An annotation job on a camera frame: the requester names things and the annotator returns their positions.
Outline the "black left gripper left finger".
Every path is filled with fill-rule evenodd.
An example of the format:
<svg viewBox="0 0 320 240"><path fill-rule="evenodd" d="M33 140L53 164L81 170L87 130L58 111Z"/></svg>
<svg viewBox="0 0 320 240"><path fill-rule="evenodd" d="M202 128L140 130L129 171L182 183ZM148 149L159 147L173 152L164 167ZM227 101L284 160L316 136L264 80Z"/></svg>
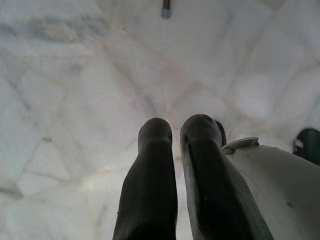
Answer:
<svg viewBox="0 0 320 240"><path fill-rule="evenodd" d="M174 240L178 197L172 130L162 118L138 133L138 155L121 189L114 240Z"/></svg>

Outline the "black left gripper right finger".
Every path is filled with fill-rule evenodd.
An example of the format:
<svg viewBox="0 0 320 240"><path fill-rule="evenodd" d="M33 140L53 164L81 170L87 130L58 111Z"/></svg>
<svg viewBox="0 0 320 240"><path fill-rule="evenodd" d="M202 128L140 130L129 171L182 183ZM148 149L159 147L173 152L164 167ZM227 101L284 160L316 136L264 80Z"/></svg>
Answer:
<svg viewBox="0 0 320 240"><path fill-rule="evenodd" d="M221 124L191 116L180 130L187 209L195 240L271 240L241 174L223 153Z"/></svg>

